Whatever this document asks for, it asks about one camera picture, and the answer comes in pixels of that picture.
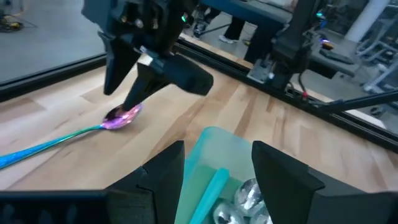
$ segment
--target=iridescent spoon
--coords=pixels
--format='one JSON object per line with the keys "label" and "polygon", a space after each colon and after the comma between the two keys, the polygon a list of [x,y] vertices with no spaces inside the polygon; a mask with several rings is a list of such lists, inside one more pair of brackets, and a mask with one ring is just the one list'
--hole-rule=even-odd
{"label": "iridescent spoon", "polygon": [[13,152],[4,156],[0,156],[0,169],[3,169],[7,166],[13,165],[17,162],[20,162],[24,159],[29,158],[30,156],[33,156],[35,154],[38,154],[52,146],[55,146],[57,144],[60,144],[61,142],[64,142],[68,139],[74,138],[78,135],[81,135],[83,133],[87,133],[89,131],[94,131],[94,130],[114,130],[114,129],[119,129],[124,127],[125,125],[129,124],[134,118],[137,117],[139,112],[142,109],[142,104],[139,104],[135,107],[133,107],[131,110],[126,111],[126,112],[121,112],[120,110],[121,105],[113,108],[108,114],[105,116],[102,124],[92,126],[89,128],[81,129],[79,131],[76,131],[71,134],[67,134],[66,136],[48,141],[43,144],[39,144],[34,147],[30,147],[28,149],[24,149],[18,152]]}

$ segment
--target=spoon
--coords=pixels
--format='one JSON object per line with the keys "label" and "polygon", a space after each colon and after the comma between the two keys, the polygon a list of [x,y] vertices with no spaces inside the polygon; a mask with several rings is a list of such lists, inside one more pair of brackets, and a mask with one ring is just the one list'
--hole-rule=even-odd
{"label": "spoon", "polygon": [[24,149],[18,152],[13,152],[4,156],[0,156],[0,169],[3,169],[7,166],[13,165],[17,162],[20,162],[24,159],[27,159],[35,154],[43,152],[44,150],[60,144],[68,139],[74,138],[78,135],[83,133],[87,133],[94,130],[115,130],[122,128],[129,124],[134,118],[137,117],[139,112],[142,110],[142,104],[138,104],[137,106],[133,107],[129,111],[122,111],[120,110],[121,105],[113,108],[111,111],[106,114],[102,124],[95,125],[89,128],[84,128],[79,131],[75,131],[74,133],[67,134],[63,137],[45,142],[43,144],[39,144],[37,146],[30,147],[28,149]]}
{"label": "spoon", "polygon": [[245,217],[252,217],[265,207],[264,199],[256,178],[245,181],[235,192],[234,204]]}

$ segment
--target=wooden table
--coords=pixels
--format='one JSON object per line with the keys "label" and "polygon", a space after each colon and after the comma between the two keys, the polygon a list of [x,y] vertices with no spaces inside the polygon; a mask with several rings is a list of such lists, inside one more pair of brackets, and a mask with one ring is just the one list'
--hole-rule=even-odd
{"label": "wooden table", "polygon": [[[189,151],[203,128],[218,126],[248,141],[264,141],[360,189],[398,190],[398,155],[203,68],[215,79],[208,96],[168,86],[148,98],[124,129],[87,134],[1,170],[0,189],[103,189],[172,142],[184,139]],[[123,102],[135,76],[133,68],[116,93],[105,96],[102,67],[1,103],[0,153],[99,124]]]}

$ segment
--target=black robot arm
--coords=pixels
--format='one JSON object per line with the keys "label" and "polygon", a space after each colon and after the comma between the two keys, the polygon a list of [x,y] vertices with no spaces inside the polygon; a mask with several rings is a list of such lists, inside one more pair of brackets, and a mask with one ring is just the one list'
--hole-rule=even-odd
{"label": "black robot arm", "polygon": [[99,25],[107,58],[104,94],[110,95],[143,53],[150,65],[138,66],[138,78],[123,110],[130,110],[169,84],[206,95],[213,77],[170,49],[183,30],[198,0],[85,0],[82,13]]}

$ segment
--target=translucent bin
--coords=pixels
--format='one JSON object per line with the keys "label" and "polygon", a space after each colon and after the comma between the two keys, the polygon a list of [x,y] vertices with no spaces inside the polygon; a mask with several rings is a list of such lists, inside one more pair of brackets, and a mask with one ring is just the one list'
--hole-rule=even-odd
{"label": "translucent bin", "polygon": [[[251,143],[221,128],[203,130],[185,161],[184,183],[178,204],[176,224],[187,224],[208,183],[219,168],[229,170],[229,180],[220,198],[232,201],[238,187],[254,178]],[[211,214],[204,223],[213,223]]]}

